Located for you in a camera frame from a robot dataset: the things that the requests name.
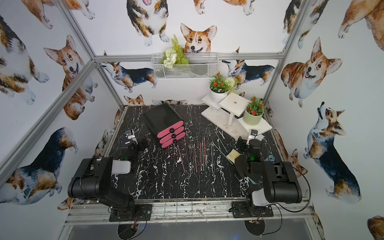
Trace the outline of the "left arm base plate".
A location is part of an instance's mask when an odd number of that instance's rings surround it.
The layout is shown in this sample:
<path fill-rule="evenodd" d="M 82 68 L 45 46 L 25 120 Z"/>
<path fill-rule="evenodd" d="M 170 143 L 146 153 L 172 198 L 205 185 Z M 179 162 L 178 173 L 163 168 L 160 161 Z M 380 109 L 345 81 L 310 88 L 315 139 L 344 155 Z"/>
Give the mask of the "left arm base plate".
<path fill-rule="evenodd" d="M 152 204 L 139 204 L 132 209 L 109 208 L 109 222 L 149 221 L 152 210 Z"/>

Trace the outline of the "pink top drawer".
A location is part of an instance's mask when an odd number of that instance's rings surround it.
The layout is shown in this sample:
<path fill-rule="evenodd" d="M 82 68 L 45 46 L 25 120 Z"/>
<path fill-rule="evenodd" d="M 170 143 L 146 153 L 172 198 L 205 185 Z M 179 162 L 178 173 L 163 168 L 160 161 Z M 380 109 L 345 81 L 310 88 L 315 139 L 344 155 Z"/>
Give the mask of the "pink top drawer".
<path fill-rule="evenodd" d="M 173 133 L 176 129 L 182 127 L 184 125 L 184 121 L 179 121 L 175 124 L 173 124 L 172 126 L 166 128 L 165 130 L 162 130 L 161 132 L 159 132 L 157 134 L 157 138 L 163 138 L 165 137 L 166 135 L 170 134 L 170 133 Z"/>

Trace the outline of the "green pencil with eraser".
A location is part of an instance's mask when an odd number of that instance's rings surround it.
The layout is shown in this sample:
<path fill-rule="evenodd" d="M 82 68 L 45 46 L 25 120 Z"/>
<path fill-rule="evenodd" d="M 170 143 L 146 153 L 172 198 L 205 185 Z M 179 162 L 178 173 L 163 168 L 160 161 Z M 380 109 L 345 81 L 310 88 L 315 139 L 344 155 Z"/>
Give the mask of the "green pencil with eraser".
<path fill-rule="evenodd" d="M 227 159 L 232 165 L 234 165 L 234 163 L 220 150 L 219 147 L 217 147 L 214 143 L 211 143 L 211 144 L 212 144 L 212 146 L 214 146 L 219 151 L 219 153 L 221 155 L 223 155 L 225 157 L 225 159 Z"/>

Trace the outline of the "green pencil angled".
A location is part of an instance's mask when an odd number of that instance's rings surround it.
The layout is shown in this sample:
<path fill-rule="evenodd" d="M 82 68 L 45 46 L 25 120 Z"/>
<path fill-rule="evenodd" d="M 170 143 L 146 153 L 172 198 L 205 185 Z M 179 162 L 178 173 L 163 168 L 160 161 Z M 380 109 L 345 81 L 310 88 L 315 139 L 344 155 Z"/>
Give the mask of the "green pencil angled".
<path fill-rule="evenodd" d="M 215 132 L 215 135 L 217 136 L 217 138 L 218 138 L 218 141 L 219 141 L 219 143 L 221 144 L 221 146 L 223 147 L 223 149 L 224 149 L 225 153 L 226 153 L 226 154 L 228 154 L 228 151 L 227 151 L 227 149 L 226 149 L 226 146 L 224 145 L 224 143 L 223 143 L 222 139 L 220 138 L 220 136 L 218 135 L 218 133 L 217 133 L 217 132 Z"/>

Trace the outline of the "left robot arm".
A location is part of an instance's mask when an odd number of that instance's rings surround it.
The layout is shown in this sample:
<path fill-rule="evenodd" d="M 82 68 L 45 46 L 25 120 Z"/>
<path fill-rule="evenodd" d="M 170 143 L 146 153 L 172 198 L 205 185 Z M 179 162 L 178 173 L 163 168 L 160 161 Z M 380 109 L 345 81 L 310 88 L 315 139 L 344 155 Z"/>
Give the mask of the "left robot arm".
<path fill-rule="evenodd" d="M 132 164 L 140 152 L 149 147 L 144 139 L 128 139 L 123 142 L 121 156 L 83 159 L 68 187 L 73 199 L 96 201 L 109 208 L 110 222 L 149 221 L 151 204 L 136 204 L 132 195 L 117 190 L 112 183 L 113 175 L 132 172 Z"/>

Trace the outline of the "black drawer cabinet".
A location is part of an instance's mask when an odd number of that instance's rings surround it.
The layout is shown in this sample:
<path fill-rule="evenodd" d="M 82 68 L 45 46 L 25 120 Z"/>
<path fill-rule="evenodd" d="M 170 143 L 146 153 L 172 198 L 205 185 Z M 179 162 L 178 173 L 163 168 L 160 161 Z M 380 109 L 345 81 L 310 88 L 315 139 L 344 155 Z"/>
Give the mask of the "black drawer cabinet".
<path fill-rule="evenodd" d="M 182 117 L 176 112 L 176 110 L 168 103 L 164 103 L 147 111 L 146 113 L 144 113 L 143 118 L 150 133 L 153 134 L 157 140 L 159 140 L 159 143 L 160 138 L 157 138 L 157 134 L 159 132 L 165 130 L 166 128 L 172 126 L 173 124 L 179 121 L 184 121 Z"/>

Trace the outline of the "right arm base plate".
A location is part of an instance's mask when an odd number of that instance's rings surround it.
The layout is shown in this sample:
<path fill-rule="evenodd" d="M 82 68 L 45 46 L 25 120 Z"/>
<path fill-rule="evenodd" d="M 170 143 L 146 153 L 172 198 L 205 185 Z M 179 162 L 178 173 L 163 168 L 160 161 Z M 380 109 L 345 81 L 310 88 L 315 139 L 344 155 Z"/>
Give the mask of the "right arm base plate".
<path fill-rule="evenodd" d="M 232 202 L 229 213 L 233 214 L 235 219 L 240 218 L 258 218 L 273 217 L 274 213 L 270 207 L 257 207 L 246 202 Z"/>

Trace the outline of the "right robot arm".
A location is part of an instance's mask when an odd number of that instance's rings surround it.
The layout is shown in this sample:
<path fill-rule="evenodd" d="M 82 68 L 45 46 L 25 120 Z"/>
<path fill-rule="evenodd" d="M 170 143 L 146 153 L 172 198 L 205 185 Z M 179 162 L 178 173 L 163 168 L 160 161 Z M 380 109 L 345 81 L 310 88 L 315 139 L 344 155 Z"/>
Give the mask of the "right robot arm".
<path fill-rule="evenodd" d="M 299 204 L 302 190 L 292 164 L 287 162 L 264 161 L 260 158 L 261 141 L 238 138 L 236 149 L 240 155 L 235 157 L 235 166 L 242 178 L 249 178 L 262 184 L 260 190 L 252 192 L 254 206 L 272 204 Z"/>

